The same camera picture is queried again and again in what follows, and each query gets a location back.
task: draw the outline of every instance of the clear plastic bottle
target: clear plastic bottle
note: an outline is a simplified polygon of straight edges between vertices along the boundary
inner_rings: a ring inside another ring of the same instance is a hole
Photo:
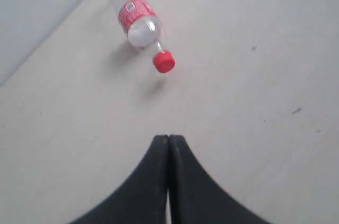
[[[145,0],[108,0],[118,15],[128,41],[152,53],[153,64],[161,73],[170,71],[175,61],[165,49],[165,34],[160,19]]]

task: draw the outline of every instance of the white wall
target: white wall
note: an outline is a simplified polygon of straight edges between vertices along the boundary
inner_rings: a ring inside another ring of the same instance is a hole
[[[0,0],[0,86],[81,0]]]

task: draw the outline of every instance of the bottle label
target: bottle label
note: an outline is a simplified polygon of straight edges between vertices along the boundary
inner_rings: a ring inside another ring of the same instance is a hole
[[[127,33],[134,21],[149,15],[156,16],[145,0],[130,0],[121,8],[118,20],[125,33]]]

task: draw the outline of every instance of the red bottle cap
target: red bottle cap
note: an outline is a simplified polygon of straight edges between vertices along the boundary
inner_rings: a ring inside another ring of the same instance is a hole
[[[153,64],[160,73],[167,73],[175,66],[175,60],[169,51],[161,51],[153,58]]]

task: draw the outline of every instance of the dark speck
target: dark speck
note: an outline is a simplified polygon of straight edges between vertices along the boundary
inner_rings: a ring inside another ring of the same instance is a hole
[[[292,115],[296,114],[296,113],[299,113],[300,111],[302,110],[302,107],[298,108],[297,110],[295,110]]]

